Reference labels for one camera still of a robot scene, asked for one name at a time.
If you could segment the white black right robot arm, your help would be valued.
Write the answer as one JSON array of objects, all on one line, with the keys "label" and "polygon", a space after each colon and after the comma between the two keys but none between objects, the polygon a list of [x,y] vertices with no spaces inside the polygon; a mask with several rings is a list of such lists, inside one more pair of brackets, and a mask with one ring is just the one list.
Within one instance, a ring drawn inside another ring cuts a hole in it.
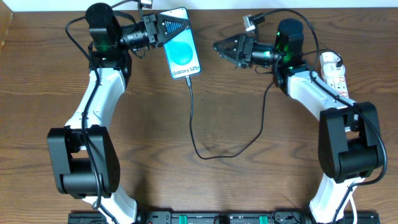
[{"label": "white black right robot arm", "polygon": [[236,34],[215,42],[213,48],[241,68],[271,67],[274,85],[316,117],[323,177],[308,212],[301,213],[298,222],[345,222],[345,205],[354,190],[384,177],[386,147],[376,107],[341,95],[302,58],[303,26],[308,23],[306,19],[284,19],[278,25],[274,44]]}]

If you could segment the blue Samsung Galaxy smartphone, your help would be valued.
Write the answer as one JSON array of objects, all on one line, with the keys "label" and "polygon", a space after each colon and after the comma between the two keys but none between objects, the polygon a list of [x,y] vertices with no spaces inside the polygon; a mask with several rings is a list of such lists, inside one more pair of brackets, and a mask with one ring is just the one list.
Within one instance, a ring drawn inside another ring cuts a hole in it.
[{"label": "blue Samsung Galaxy smartphone", "polygon": [[[187,9],[185,7],[160,12],[159,14],[189,20]],[[179,33],[179,35],[168,41],[163,46],[169,65],[170,74],[173,79],[178,79],[201,72],[201,65],[193,38],[191,24],[190,28]]]}]

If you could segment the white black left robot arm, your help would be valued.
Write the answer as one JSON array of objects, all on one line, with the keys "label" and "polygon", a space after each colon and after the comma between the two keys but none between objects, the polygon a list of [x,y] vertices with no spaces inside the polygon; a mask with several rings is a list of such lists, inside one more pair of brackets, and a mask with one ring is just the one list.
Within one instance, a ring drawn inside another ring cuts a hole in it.
[{"label": "white black left robot arm", "polygon": [[109,135],[116,104],[131,77],[132,56],[138,50],[167,47],[190,30],[184,7],[130,18],[103,2],[91,5],[83,19],[92,41],[83,50],[90,80],[74,115],[47,136],[55,185],[61,194],[89,203],[98,215],[78,215],[81,223],[148,223],[147,213],[120,183],[120,163]]}]

